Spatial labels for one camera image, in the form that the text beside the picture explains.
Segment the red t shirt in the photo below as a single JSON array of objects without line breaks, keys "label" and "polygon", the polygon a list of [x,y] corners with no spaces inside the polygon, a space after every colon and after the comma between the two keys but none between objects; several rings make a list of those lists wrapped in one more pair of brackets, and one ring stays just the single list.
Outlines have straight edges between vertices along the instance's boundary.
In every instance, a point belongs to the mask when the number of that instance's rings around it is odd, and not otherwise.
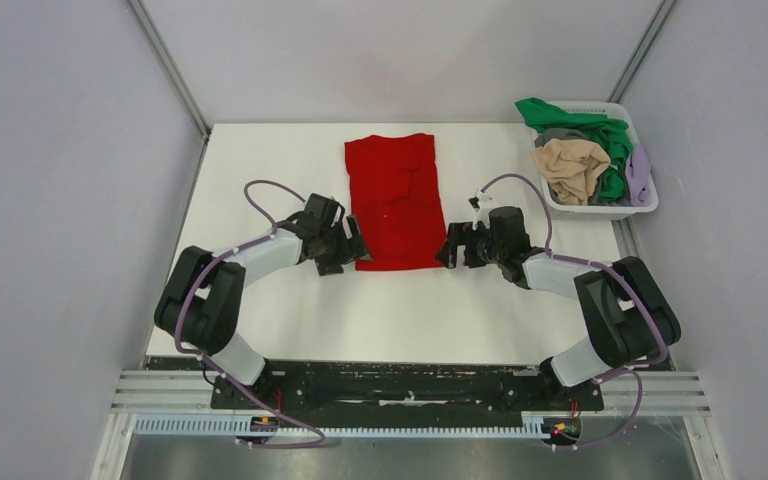
[{"label": "red t shirt", "polygon": [[350,209],[370,258],[365,272],[440,268],[447,230],[439,193],[435,137],[367,136],[344,144]]}]

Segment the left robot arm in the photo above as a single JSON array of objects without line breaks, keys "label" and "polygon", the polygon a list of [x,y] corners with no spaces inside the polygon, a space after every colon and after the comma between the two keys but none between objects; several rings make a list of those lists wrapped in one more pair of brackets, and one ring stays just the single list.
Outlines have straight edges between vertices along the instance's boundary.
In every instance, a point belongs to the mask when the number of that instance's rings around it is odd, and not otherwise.
[{"label": "left robot arm", "polygon": [[243,293],[282,269],[314,263],[319,276],[341,274],[371,256],[357,218],[337,200],[310,195],[304,207],[270,222],[260,236],[222,253],[192,245],[178,256],[154,312],[154,324],[182,353],[199,354],[236,386],[250,407],[274,394],[268,362],[237,331]]}]

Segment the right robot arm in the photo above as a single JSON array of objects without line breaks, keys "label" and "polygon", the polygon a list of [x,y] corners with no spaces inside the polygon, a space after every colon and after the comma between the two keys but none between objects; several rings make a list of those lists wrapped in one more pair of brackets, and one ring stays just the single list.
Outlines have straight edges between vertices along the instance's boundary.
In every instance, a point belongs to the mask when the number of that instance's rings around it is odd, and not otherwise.
[{"label": "right robot arm", "polygon": [[493,208],[485,221],[450,224],[436,258],[447,269],[494,265],[519,288],[578,302],[585,337],[539,366],[538,396],[551,408],[566,406],[579,386],[635,361],[660,362],[681,337],[678,319],[642,259],[605,264],[534,246],[518,207]]}]

